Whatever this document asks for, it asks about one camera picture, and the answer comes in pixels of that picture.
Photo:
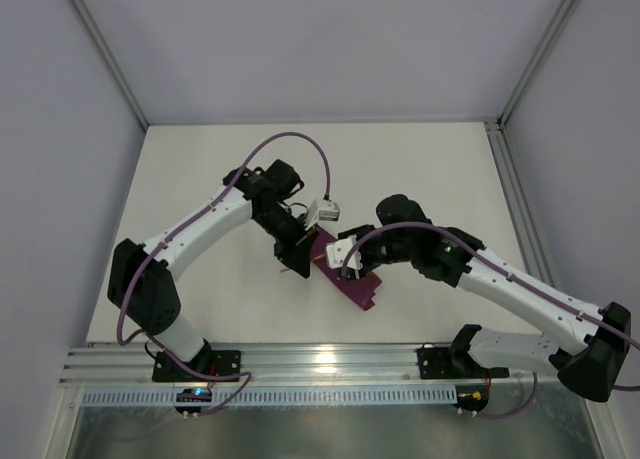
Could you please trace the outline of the purple satin napkin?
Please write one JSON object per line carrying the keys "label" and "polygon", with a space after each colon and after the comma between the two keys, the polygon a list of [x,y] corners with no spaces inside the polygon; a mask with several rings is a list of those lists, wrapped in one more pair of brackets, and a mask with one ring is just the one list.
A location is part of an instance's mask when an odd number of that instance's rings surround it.
{"label": "purple satin napkin", "polygon": [[339,276],[337,270],[330,269],[324,258],[325,246],[334,242],[336,238],[323,228],[319,228],[317,237],[312,248],[312,263],[329,279],[329,281],[351,302],[363,311],[368,311],[375,306],[374,298],[379,286],[374,284],[353,283]]}

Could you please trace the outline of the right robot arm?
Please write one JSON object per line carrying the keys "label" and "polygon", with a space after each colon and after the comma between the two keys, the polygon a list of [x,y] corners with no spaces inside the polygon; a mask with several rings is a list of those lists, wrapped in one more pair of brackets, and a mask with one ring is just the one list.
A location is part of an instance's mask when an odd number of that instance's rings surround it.
{"label": "right robot arm", "polygon": [[536,328],[534,334],[464,326],[449,347],[460,372],[509,368],[556,377],[574,394],[604,403],[630,348],[631,313],[577,299],[524,273],[455,227],[432,223],[403,194],[382,200],[378,227],[341,233],[326,246],[327,264],[346,280],[359,280],[382,265],[410,264],[421,276],[480,296]]}

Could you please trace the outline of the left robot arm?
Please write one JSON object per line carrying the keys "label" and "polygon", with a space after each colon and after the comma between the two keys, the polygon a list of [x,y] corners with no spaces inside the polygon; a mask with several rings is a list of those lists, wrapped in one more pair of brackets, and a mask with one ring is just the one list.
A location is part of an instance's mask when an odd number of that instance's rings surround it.
{"label": "left robot arm", "polygon": [[199,209],[142,243],[120,242],[113,254],[107,297],[148,337],[184,364],[206,348],[205,339],[181,312],[176,281],[217,241],[249,221],[274,241],[275,257],[303,278],[310,275],[311,249],[324,213],[336,212],[325,198],[296,216],[288,204],[304,186],[296,171],[277,160],[269,168],[235,169]]}

